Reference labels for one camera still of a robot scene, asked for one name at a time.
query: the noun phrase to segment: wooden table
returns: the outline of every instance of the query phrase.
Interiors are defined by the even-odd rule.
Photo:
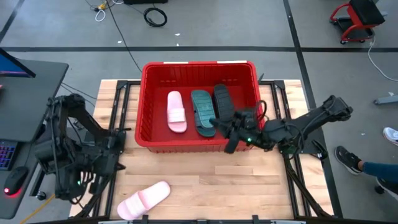
[[[99,88],[94,118],[104,128],[109,126],[116,83],[117,80],[102,80]],[[285,86],[292,118],[306,113],[307,104],[300,80],[285,80]],[[268,117],[275,119],[271,88],[261,86],[260,94],[268,104]],[[119,105],[122,105],[123,96],[122,92]],[[139,86],[134,86],[130,90],[125,125],[132,131],[127,132],[125,151],[119,160],[126,170],[117,174],[111,219],[120,219],[117,207],[125,198],[160,180],[167,181],[172,191],[166,200],[149,211],[150,219],[251,219],[252,215],[259,215],[260,219],[293,218],[284,162],[277,149],[264,152],[254,148],[232,155],[223,152],[149,152],[134,140],[138,98]],[[119,115],[120,109],[116,124],[119,123]],[[321,162],[305,154],[300,155],[300,159],[308,190],[322,208],[332,214]],[[303,215],[298,189],[296,195],[300,214]],[[104,196],[100,214],[104,210],[106,194]],[[89,197],[82,200],[83,205]],[[79,211],[79,205],[74,205],[70,214]]]

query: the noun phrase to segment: person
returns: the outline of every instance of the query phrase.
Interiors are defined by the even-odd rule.
[[[389,142],[398,146],[398,131],[392,128],[384,128],[383,135]],[[377,177],[377,183],[380,187],[398,200],[398,164],[363,161],[343,146],[338,146],[335,149],[335,156],[337,161],[343,164],[350,173],[354,175],[365,173]]]

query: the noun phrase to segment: person's leg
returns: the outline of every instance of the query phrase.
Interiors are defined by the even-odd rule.
[[[354,175],[364,172],[365,174],[384,180],[398,182],[398,165],[364,162],[343,146],[338,146],[336,148],[335,156],[337,160]]]
[[[359,162],[358,167],[365,174],[382,178],[391,182],[398,182],[398,165],[361,161]]]
[[[361,162],[361,159],[343,146],[338,146],[335,149],[335,156],[337,161],[343,164],[350,173],[354,175],[362,173],[362,170],[358,167],[358,163]]]

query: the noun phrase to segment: green slide sandal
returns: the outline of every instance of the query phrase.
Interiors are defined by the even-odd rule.
[[[210,94],[205,90],[193,90],[191,99],[198,133],[204,137],[213,137],[216,134],[216,129],[209,120],[216,118],[216,115]]]

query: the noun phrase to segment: computer mouse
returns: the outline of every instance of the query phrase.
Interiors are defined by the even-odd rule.
[[[4,183],[4,193],[6,193],[6,195],[13,195],[17,193],[18,190],[22,187],[27,173],[27,167],[14,168],[8,175],[6,183]]]

